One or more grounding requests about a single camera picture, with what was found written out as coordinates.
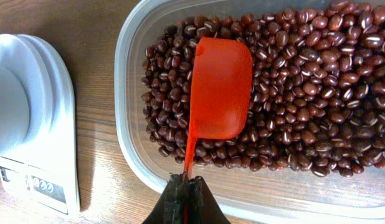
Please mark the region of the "orange plastic measuring scoop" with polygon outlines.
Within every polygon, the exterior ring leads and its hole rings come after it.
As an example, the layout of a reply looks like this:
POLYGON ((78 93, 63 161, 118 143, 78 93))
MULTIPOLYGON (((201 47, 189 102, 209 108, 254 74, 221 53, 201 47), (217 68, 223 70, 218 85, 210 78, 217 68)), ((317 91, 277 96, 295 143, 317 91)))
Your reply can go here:
POLYGON ((251 84, 252 56, 246 45, 230 39, 200 39, 192 71, 185 177, 193 177, 198 139, 227 140, 243 130, 251 84))

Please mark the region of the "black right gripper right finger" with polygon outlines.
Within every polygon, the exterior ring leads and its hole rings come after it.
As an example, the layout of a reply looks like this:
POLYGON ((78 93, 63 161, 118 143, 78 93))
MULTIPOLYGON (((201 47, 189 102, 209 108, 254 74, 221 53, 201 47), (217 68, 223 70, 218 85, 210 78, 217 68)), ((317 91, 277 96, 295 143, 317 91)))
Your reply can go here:
POLYGON ((201 176, 190 182, 188 224, 230 224, 201 176))

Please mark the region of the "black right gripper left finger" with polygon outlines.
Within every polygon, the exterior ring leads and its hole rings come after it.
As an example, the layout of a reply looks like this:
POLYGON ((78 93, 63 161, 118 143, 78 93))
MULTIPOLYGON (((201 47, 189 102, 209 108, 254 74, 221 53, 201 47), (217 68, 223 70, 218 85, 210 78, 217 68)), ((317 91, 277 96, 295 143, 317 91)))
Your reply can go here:
POLYGON ((184 174, 171 174, 154 209, 143 224, 184 223, 185 207, 188 203, 188 182, 184 174))

